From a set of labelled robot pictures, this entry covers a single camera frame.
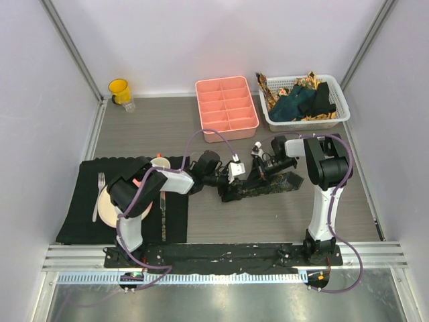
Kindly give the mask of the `dark patterned necktie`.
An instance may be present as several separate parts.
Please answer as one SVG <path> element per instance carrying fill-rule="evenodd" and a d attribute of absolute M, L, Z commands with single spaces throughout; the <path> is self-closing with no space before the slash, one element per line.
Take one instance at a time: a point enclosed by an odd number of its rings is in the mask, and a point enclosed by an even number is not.
<path fill-rule="evenodd" d="M 274 174 L 266 178 L 265 186 L 256 189 L 249 195 L 243 194 L 243 183 L 241 184 L 241 198 L 259 197 L 261 195 L 272 195 L 278 193 L 288 193 L 300 189 L 304 179 L 295 172 L 289 171 L 279 174 Z"/>

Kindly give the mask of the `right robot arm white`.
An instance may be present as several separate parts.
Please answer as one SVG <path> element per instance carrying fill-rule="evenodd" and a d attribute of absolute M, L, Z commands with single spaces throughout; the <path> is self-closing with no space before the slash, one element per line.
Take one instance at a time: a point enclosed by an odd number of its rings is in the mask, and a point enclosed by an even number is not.
<path fill-rule="evenodd" d="M 299 158 L 306 161 L 308 178 L 314 186 L 312 218 L 302 244 L 302 256 L 311 264 L 325 264 L 334 254 L 339 237 L 335 232 L 336 212 L 348 179 L 353 175 L 353 156 L 340 135 L 308 136 L 287 139 L 275 136 L 273 156 L 264 158 L 262 143 L 251 150 L 252 170 L 246 187 L 259 188 L 273 175 L 295 167 Z"/>

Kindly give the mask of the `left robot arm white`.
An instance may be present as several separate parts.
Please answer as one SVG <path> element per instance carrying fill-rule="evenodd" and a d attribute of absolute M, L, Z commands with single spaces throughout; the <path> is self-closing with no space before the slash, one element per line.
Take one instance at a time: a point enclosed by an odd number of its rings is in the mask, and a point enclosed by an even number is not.
<path fill-rule="evenodd" d="M 143 212 L 156 197 L 162 193 L 193 195 L 204 186 L 227 188 L 245 174 L 245 165 L 237 154 L 232 155 L 225 168 L 220 163 L 220 156 L 213 151 L 205 151 L 197 161 L 179 169 L 138 157 L 111 180 L 107 192 L 117 214 L 115 247 L 120 261 L 130 268 L 141 263 Z"/>

